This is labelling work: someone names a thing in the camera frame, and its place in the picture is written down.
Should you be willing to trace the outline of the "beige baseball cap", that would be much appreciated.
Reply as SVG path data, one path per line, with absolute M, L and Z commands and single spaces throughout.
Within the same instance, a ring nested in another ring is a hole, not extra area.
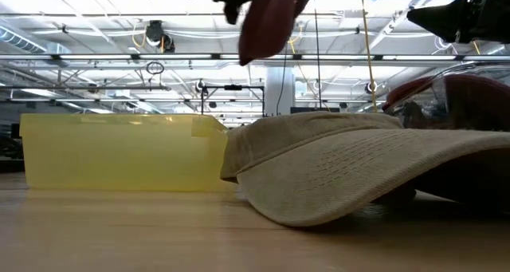
M 229 131 L 219 176 L 287 227 L 418 192 L 510 212 L 510 132 L 405 128 L 382 113 L 266 117 Z

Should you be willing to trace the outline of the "long ceiling light bar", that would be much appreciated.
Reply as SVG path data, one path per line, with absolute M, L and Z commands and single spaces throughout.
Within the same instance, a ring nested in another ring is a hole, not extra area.
M 223 60 L 236 61 L 233 53 L 188 53 L 188 54 L 0 54 L 1 61 L 75 61 L 75 60 Z M 269 61 L 510 61 L 510 55 L 362 55 L 362 54 L 281 54 L 267 57 Z

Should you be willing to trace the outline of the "distant black frame stand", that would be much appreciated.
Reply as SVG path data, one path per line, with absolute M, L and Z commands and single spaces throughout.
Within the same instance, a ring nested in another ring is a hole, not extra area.
M 212 91 L 210 93 L 208 93 L 207 97 L 205 97 L 205 91 L 208 89 L 212 89 Z M 258 85 L 258 86 L 254 86 L 254 85 L 202 85 L 202 90 L 200 92 L 200 113 L 202 115 L 204 114 L 204 104 L 206 103 L 206 100 L 208 100 L 209 97 L 212 97 L 218 89 L 225 90 L 225 91 L 241 91 L 243 89 L 248 89 L 261 102 L 262 117 L 267 116 L 265 113 L 265 87 L 262 85 Z M 261 90 L 262 98 L 260 98 L 253 91 L 254 89 Z

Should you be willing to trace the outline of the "yellow plastic bin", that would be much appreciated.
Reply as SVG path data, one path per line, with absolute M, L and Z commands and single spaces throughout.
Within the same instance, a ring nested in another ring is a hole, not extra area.
M 31 188 L 231 192 L 226 127 L 198 114 L 24 114 Z

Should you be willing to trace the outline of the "white column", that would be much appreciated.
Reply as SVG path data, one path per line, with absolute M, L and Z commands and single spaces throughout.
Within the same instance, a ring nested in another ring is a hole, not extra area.
M 295 100 L 293 67 L 268 67 L 265 78 L 265 113 L 288 115 Z

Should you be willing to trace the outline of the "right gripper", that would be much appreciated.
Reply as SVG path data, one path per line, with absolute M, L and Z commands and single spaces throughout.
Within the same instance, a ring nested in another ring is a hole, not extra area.
M 415 8 L 406 16 L 449 43 L 483 40 L 510 44 L 510 0 L 454 0 L 443 6 Z

